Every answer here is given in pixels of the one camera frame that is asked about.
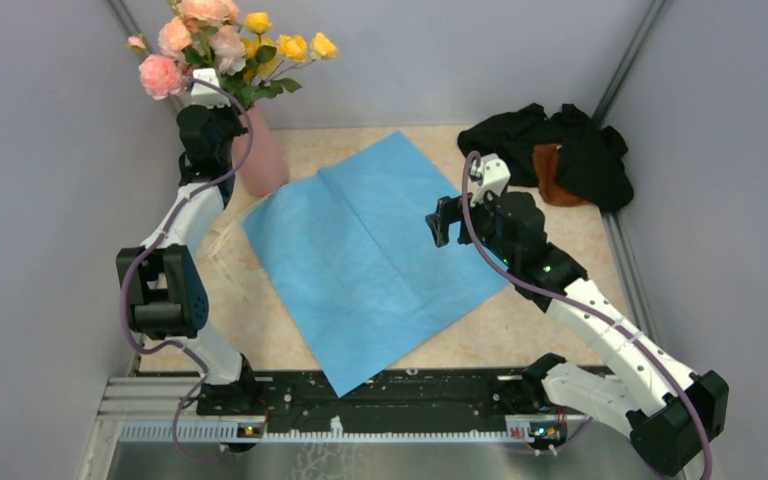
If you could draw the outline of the pale pink rose stem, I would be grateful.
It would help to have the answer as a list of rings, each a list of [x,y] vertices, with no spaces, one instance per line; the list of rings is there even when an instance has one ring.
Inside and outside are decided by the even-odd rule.
[[[235,75],[246,68],[247,47],[234,27],[220,27],[208,40],[218,73]]]

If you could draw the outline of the yellow rose stem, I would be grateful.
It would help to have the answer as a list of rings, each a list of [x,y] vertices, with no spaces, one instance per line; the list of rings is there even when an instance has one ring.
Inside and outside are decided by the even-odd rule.
[[[301,84],[289,77],[293,70],[319,61],[333,61],[340,52],[339,47],[322,32],[315,33],[311,39],[288,34],[269,38],[272,22],[266,12],[247,14],[243,19],[243,28],[251,34],[251,37],[242,39],[246,52],[244,85],[240,96],[247,106],[298,91],[302,88]]]

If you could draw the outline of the blue wrapping paper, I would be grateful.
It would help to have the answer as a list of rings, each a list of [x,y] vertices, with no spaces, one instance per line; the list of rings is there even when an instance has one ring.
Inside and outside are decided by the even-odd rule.
[[[505,287],[474,248],[438,248],[425,218],[456,188],[402,133],[281,187],[249,243],[337,396]]]

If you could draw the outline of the peach rose stem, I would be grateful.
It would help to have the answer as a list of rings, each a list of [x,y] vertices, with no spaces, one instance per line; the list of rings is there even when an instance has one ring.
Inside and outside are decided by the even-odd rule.
[[[176,61],[191,63],[194,51],[203,62],[212,62],[211,37],[222,27],[238,23],[241,10],[234,1],[183,0],[166,1],[173,17],[158,33],[160,52]]]

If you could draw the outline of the cream ribbon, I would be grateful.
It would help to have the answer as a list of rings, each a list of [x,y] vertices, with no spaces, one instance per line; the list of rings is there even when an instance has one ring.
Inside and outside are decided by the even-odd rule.
[[[264,275],[262,265],[248,239],[244,221],[265,198],[251,201],[234,217],[220,217],[223,225],[209,228],[207,239],[197,255],[199,270],[211,297],[249,304],[248,285]]]

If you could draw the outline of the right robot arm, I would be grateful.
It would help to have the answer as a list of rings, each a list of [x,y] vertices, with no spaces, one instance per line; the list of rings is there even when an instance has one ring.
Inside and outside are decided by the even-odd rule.
[[[657,473],[673,477],[696,458],[714,474],[711,443],[725,426],[729,385],[675,359],[602,294],[586,269],[547,239],[545,216],[524,192],[488,194],[478,203],[442,197],[426,216],[438,247],[472,244],[497,273],[582,339],[612,372],[600,377],[556,354],[523,374],[523,398],[536,412],[570,407],[626,437]]]

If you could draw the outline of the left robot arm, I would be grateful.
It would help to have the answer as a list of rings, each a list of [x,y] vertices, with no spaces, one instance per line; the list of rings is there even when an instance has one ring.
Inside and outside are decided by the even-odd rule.
[[[211,325],[208,295],[194,260],[209,226],[231,199],[232,143],[245,127],[230,106],[187,106],[176,124],[184,151],[175,201],[139,246],[116,256],[120,326],[141,355],[174,347],[189,356],[204,383],[223,385],[223,404],[245,414],[257,406],[260,388],[246,378],[245,357]]]

